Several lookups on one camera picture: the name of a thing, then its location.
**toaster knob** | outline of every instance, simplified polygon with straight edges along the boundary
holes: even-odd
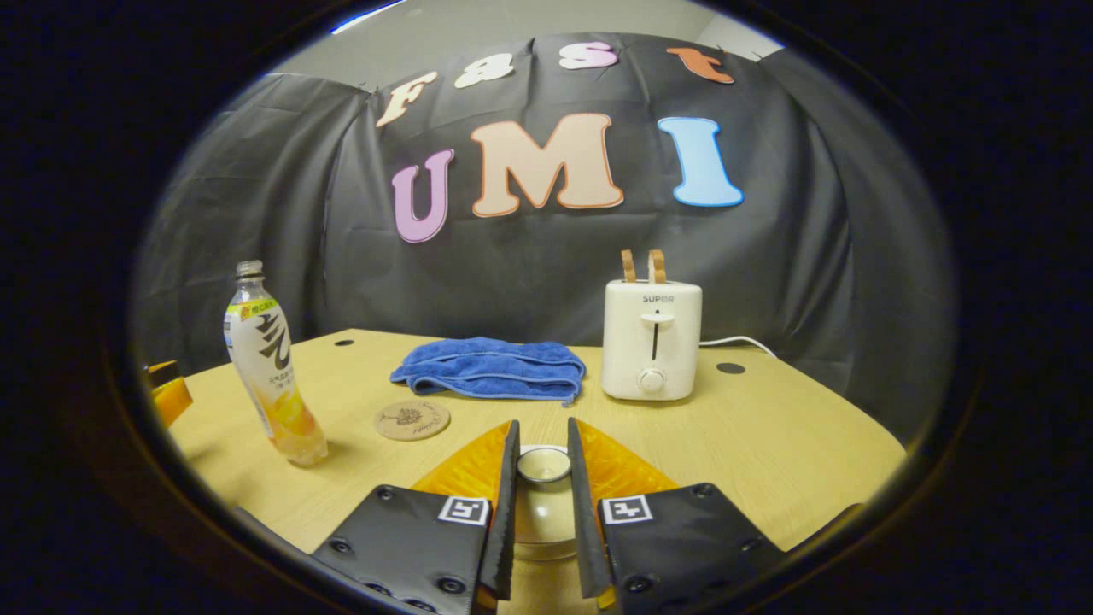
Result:
[[[637,375],[637,386],[642,388],[642,391],[649,393],[663,389],[667,380],[665,372],[653,368],[644,369],[642,374]]]

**bottle label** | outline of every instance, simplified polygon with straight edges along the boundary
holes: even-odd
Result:
[[[286,430],[307,436],[315,419],[296,389],[292,370],[289,326],[274,298],[259,298],[228,306],[224,316],[224,343],[266,428],[275,438]]]

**blue towel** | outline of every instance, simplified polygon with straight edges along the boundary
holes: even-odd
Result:
[[[585,364],[561,344],[472,338],[415,348],[391,382],[406,382],[418,395],[455,391],[493,400],[560,400],[568,406],[580,394],[584,377]]]

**white toaster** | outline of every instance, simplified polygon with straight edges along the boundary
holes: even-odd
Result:
[[[619,400],[686,398],[694,389],[701,330],[701,286],[671,281],[608,282],[603,392]]]

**power cord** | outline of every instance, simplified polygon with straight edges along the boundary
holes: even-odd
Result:
[[[763,346],[761,343],[759,343],[759,342],[756,342],[756,341],[748,338],[747,335],[738,335],[738,336],[734,336],[734,338],[726,338],[725,340],[710,340],[709,342],[700,342],[698,346],[720,346],[721,344],[728,344],[730,342],[749,342],[751,344],[754,344],[755,346],[759,346],[763,351],[766,351],[766,354],[769,355],[769,356],[772,356],[772,357],[774,357],[775,359],[778,358],[774,353],[771,353],[769,348],[767,348],[766,346]]]

